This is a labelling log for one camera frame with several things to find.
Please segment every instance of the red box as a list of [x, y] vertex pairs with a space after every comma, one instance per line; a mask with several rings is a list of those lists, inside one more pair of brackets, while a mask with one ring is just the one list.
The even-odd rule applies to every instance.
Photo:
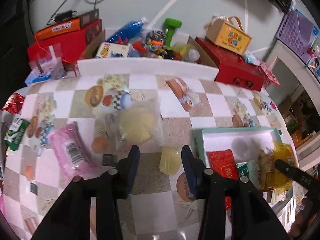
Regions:
[[59, 43], [63, 53], [63, 59], [67, 62], [76, 62], [87, 45], [101, 32], [102, 21], [97, 19], [94, 22], [85, 26], [82, 30], [64, 33], [55, 37], [48, 38], [44, 41], [39, 41], [32, 44], [28, 49], [30, 61], [37, 60], [38, 57], [45, 57], [46, 52], [40, 47], [46, 48], [50, 45]]
[[255, 66], [245, 63], [239, 55], [210, 41], [197, 37], [196, 42], [219, 68], [216, 81], [251, 90], [261, 90], [264, 80]]

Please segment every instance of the metal screw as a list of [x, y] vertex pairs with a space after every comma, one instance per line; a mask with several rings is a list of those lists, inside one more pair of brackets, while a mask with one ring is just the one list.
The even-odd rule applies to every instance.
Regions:
[[110, 169], [110, 170], [108, 170], [108, 173], [110, 175], [116, 175], [118, 173], [118, 170], [117, 169]]
[[205, 169], [204, 173], [207, 175], [212, 175], [213, 174], [213, 169]]
[[73, 177], [73, 179], [72, 179], [72, 181], [73, 182], [78, 182], [78, 181], [80, 181], [82, 178], [80, 177], [80, 176], [74, 176]]
[[247, 183], [249, 181], [249, 179], [245, 176], [241, 176], [240, 177], [240, 181], [243, 182], [243, 183]]

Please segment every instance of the red foil wrapper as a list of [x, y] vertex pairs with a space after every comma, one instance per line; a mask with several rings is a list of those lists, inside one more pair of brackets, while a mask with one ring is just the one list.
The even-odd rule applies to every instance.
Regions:
[[5, 103], [2, 111], [6, 110], [11, 114], [18, 114], [22, 108], [24, 97], [18, 93], [13, 93]]
[[[207, 152], [211, 168], [222, 177], [238, 179], [235, 159], [230, 149], [225, 151]], [[226, 197], [226, 210], [231, 208], [231, 198]]]

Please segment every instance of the white line on wall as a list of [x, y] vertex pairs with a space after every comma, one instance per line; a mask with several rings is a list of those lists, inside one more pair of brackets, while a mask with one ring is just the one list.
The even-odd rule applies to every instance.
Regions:
[[152, 29], [153, 28], [153, 26], [156, 24], [156, 22], [162, 17], [162, 15], [164, 15], [166, 12], [167, 12], [167, 10], [169, 10], [170, 9], [170, 7], [172, 6], [172, 5], [174, 5], [175, 3], [176, 3], [176, 1], [178, 1], [178, 0], [170, 0], [162, 9], [161, 9], [161, 11], [156, 15], [156, 17], [154, 17], [154, 19], [149, 23], [149, 25], [148, 25], [148, 29]]
[[271, 47], [270, 46], [268, 46], [268, 47], [264, 47], [264, 48], [261, 48], [261, 49], [256, 49], [256, 50], [253, 50], [253, 51], [251, 51], [252, 53], [257, 53], [257, 52], [259, 52], [259, 51], [264, 51], [264, 50], [267, 50], [267, 49], [270, 49]]
[[248, 0], [244, 0], [244, 31], [248, 33]]

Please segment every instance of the blue bottle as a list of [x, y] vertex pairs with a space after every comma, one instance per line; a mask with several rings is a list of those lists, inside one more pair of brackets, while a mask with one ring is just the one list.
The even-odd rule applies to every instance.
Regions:
[[128, 41], [134, 38], [142, 29], [143, 25], [148, 21], [143, 17], [140, 21], [132, 21], [127, 23], [125, 26], [120, 28], [111, 37], [109, 37], [106, 42], [109, 43], [123, 43], [127, 44]]

